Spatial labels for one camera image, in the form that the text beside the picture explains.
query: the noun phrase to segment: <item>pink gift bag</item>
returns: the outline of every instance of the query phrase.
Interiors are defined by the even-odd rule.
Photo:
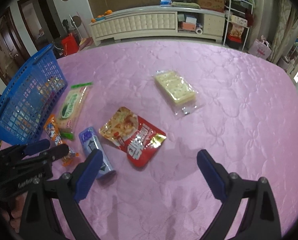
[[[266,39],[261,36],[261,40],[256,39],[254,41],[248,53],[256,57],[267,59],[271,54],[269,42],[267,42]]]

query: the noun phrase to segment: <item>bed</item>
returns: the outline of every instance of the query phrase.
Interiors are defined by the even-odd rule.
[[[236,50],[185,41],[118,43],[58,62],[69,85],[94,82],[76,133],[89,126],[99,129],[125,106],[167,134],[142,170],[100,138],[117,174],[95,181],[80,207],[102,240],[200,239],[221,205],[196,164],[203,148],[228,172],[244,179],[268,178],[283,234],[297,219],[298,94],[278,66]],[[176,120],[152,78],[167,69],[181,73],[202,94],[205,106]],[[82,152],[78,139],[69,145]],[[54,177],[73,168],[54,163]],[[235,235],[245,205],[227,238]],[[56,211],[66,237],[73,239],[60,206]]]

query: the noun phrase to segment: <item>green label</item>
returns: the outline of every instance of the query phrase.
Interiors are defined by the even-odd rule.
[[[74,106],[76,103],[76,100],[78,98],[78,94],[73,94],[67,101],[67,104],[64,105],[62,108],[62,118],[67,119],[71,116],[71,114],[74,111]]]

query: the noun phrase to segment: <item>blue gripper pad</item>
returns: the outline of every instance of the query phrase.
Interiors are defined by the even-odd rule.
[[[35,143],[28,144],[24,149],[25,155],[34,155],[36,153],[48,150],[50,147],[50,141],[43,139]]]
[[[223,203],[227,199],[225,183],[216,171],[216,165],[221,164],[216,163],[206,150],[198,152],[197,164],[202,175],[207,181],[212,194],[216,199],[221,200]]]
[[[84,163],[84,171],[78,178],[75,184],[74,200],[79,203],[80,200],[85,199],[87,194],[96,179],[96,176],[102,166],[103,155],[101,150],[93,150],[87,157]]]

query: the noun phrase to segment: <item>purple canister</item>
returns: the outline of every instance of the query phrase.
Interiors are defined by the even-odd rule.
[[[79,133],[79,139],[80,139],[80,142],[83,147],[83,151],[86,156],[88,156],[94,149],[98,149],[98,150],[102,151],[102,154],[104,156],[103,157],[104,162],[102,163],[102,166],[98,172],[96,179],[100,179],[104,175],[110,174],[115,171],[112,168],[112,166],[104,152],[104,149],[102,148],[102,146],[98,140],[96,131],[94,130],[93,127],[88,127],[87,129],[85,129],[81,133]]]

